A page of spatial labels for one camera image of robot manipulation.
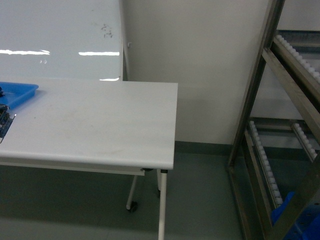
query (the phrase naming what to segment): blue bin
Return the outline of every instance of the blue bin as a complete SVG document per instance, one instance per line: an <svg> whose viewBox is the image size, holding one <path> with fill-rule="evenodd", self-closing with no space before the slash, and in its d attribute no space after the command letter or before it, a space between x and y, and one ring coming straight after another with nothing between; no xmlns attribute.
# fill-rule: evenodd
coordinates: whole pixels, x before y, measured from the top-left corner
<svg viewBox="0 0 320 240"><path fill-rule="evenodd" d="M286 209L295 192L289 192L283 204L272 211L271 219L274 225ZM320 214L311 222L308 228L300 235L299 240L319 240L320 239Z"/></svg>
<svg viewBox="0 0 320 240"><path fill-rule="evenodd" d="M4 96L0 97L0 104L7 105L10 109L14 109L32 98L39 86L35 84L0 81L0 87L4 93Z"/></svg>

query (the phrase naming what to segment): floor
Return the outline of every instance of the floor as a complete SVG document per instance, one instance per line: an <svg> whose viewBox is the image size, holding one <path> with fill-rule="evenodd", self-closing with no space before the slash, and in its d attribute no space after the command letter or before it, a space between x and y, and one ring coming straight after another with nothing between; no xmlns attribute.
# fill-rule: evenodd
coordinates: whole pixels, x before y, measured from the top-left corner
<svg viewBox="0 0 320 240"><path fill-rule="evenodd" d="M242 240L226 156L177 152L168 173L166 240ZM157 174L0 166L0 240L155 240Z"/></svg>

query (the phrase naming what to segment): metal rack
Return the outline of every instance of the metal rack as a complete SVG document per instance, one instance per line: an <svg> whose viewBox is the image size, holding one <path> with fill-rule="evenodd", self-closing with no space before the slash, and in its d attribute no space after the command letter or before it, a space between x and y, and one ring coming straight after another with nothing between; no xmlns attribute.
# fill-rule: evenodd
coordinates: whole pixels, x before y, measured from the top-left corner
<svg viewBox="0 0 320 240"><path fill-rule="evenodd" d="M320 32L277 31L284 3L284 0L273 0L268 7L261 44L228 160L228 172L243 235L248 240L257 239L257 236L252 233L240 179L236 174L240 150L243 152L261 230L259 239L298 240L320 213L320 154L317 155L305 134L312 133L320 143L320 73L299 54L299 51L320 53ZM266 64L304 120L250 117ZM283 199L257 129L294 133L311 162L310 171L295 189L294 196L275 224L272 223L271 212L283 203Z"/></svg>

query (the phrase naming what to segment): white table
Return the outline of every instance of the white table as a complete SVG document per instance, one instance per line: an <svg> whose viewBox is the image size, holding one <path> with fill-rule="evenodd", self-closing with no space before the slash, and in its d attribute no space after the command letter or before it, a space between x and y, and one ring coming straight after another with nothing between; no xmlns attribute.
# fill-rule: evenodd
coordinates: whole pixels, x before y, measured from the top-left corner
<svg viewBox="0 0 320 240"><path fill-rule="evenodd" d="M9 166L144 175L162 170L159 239L164 239L167 170L174 166L176 83L7 78L39 85L0 144Z"/></svg>

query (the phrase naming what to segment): white roller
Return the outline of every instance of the white roller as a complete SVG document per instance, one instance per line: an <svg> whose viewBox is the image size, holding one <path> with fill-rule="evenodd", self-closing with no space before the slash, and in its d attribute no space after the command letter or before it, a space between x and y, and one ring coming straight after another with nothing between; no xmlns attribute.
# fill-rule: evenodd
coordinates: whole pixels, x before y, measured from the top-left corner
<svg viewBox="0 0 320 240"><path fill-rule="evenodd" d="M312 76L313 76L314 78L319 77L319 76L320 76L320 72L315 71L315 72L312 73Z"/></svg>
<svg viewBox="0 0 320 240"><path fill-rule="evenodd" d="M269 161L268 161L268 160L264 160L264 161L263 161L263 165L264 165L264 166L269 166Z"/></svg>
<svg viewBox="0 0 320 240"><path fill-rule="evenodd" d="M278 204L278 205L283 204L282 198L281 198L281 197L276 197L276 198L275 198L275 203Z"/></svg>
<svg viewBox="0 0 320 240"><path fill-rule="evenodd" d="M304 64L307 63L307 60L301 59L301 60L299 61L299 63L301 63L302 65L304 65Z"/></svg>
<svg viewBox="0 0 320 240"><path fill-rule="evenodd" d="M273 174L272 177L269 178L269 183L276 184L276 179L273 177Z"/></svg>
<svg viewBox="0 0 320 240"><path fill-rule="evenodd" d="M303 64L303 66L305 69L307 69L307 68L310 68L311 65L310 65L310 63L306 62L305 64Z"/></svg>
<svg viewBox="0 0 320 240"><path fill-rule="evenodd" d="M268 171L266 174L267 174L267 176L269 177L269 180L270 180L271 178L274 179L274 182L270 182L270 183L274 184L274 183L276 182L276 180L275 180L275 178L274 178L273 172L272 172L272 171Z"/></svg>
<svg viewBox="0 0 320 240"><path fill-rule="evenodd" d="M308 67L307 70L308 70L309 73L313 73L313 72L316 71L314 67Z"/></svg>
<svg viewBox="0 0 320 240"><path fill-rule="evenodd" d="M274 190L274 191L273 191L273 195L274 195L276 198L281 197L281 194L280 194L279 190Z"/></svg>
<svg viewBox="0 0 320 240"><path fill-rule="evenodd" d="M271 186L272 190L278 190L277 184L272 183L272 184L270 184L270 186Z"/></svg>

